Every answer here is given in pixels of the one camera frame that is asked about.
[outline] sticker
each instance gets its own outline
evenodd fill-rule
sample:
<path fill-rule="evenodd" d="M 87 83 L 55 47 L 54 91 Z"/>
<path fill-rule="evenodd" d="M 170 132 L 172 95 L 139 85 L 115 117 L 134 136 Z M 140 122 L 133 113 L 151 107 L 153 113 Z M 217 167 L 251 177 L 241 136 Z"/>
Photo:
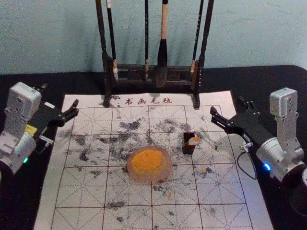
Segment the sticker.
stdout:
<path fill-rule="evenodd" d="M 250 138 L 249 138 L 248 136 L 246 136 L 245 133 L 243 134 L 243 137 L 244 137 L 246 140 L 248 140 L 248 142 L 250 142 Z"/>
<path fill-rule="evenodd" d="M 44 105 L 46 105 L 46 106 L 50 107 L 51 109 L 54 109 L 54 107 L 55 107 L 55 105 L 50 104 L 49 102 L 45 102 L 45 104 L 44 104 Z"/>
<path fill-rule="evenodd" d="M 36 133 L 36 131 L 37 131 L 37 128 L 35 128 L 35 127 L 33 127 L 33 126 L 30 126 L 30 125 L 27 125 L 26 127 L 25 127 L 25 131 L 26 131 L 26 133 L 28 133 L 30 136 L 34 136 L 34 134 Z"/>

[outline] black tablecloth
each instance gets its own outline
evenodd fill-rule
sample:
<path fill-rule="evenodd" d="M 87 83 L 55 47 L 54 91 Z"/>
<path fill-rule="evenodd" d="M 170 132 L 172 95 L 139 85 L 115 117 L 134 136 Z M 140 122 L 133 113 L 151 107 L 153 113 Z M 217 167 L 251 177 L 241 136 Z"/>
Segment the black tablecloth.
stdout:
<path fill-rule="evenodd" d="M 65 94 L 103 94 L 102 73 L 50 73 L 0 75 L 0 111 L 6 106 L 8 90 L 16 82 L 30 86 L 48 83 L 43 100 L 58 108 L 62 107 Z M 202 80 L 202 92 L 231 90 L 233 97 L 243 96 L 253 100 L 263 112 L 261 122 L 276 135 L 276 122 L 269 113 L 270 93 L 283 87 L 298 91 L 297 137 L 307 152 L 307 71 L 296 66 L 264 66 L 240 68 L 206 69 Z M 156 89 L 150 85 L 121 85 L 116 93 L 141 92 L 188 92 L 185 86 L 167 86 Z M 4 113 L 0 114 L 0 130 L 4 124 Z M 46 135 L 55 137 L 56 129 Z M 0 185 L 0 229 L 32 229 L 38 211 L 40 194 L 51 154 L 51 148 L 37 156 L 32 154 L 15 175 L 9 187 Z M 261 164 L 257 163 L 259 184 L 266 201 L 273 226 L 277 230 L 305 230 L 307 220 L 296 214 L 290 207 L 278 181 L 271 179 Z"/>

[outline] metal bracket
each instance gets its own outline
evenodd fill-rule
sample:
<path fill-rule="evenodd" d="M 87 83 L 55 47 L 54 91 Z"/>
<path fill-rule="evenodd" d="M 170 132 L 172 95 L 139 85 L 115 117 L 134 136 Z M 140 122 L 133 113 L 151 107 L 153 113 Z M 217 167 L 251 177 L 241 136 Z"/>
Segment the metal bracket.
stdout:
<path fill-rule="evenodd" d="M 4 130 L 0 135 L 0 153 L 11 154 L 24 135 L 27 122 L 38 110 L 42 95 L 19 82 L 9 91 Z"/>
<path fill-rule="evenodd" d="M 277 122 L 277 139 L 286 153 L 285 160 L 298 162 L 304 151 L 296 138 L 297 91 L 283 88 L 270 95 L 270 113 Z"/>
<path fill-rule="evenodd" d="M 253 142 L 248 142 L 248 143 L 240 146 L 240 149 L 244 150 L 246 153 L 248 153 L 250 147 L 253 147 Z"/>

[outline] blue led light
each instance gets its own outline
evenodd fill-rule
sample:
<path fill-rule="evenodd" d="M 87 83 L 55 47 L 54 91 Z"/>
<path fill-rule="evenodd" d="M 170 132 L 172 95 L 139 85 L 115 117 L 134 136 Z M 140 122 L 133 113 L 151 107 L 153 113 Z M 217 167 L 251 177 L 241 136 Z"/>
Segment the blue led light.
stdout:
<path fill-rule="evenodd" d="M 263 166 L 268 170 L 271 171 L 271 167 L 268 163 L 264 163 Z"/>

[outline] yellow label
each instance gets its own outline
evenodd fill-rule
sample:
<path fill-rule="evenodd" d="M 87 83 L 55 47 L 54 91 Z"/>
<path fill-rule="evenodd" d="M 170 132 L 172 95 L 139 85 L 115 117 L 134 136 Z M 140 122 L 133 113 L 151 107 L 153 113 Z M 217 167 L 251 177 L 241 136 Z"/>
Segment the yellow label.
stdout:
<path fill-rule="evenodd" d="M 25 127 L 25 131 L 31 135 L 32 137 L 34 136 L 34 133 L 37 131 L 37 128 L 33 127 L 33 126 L 30 126 L 30 125 L 27 125 Z"/>

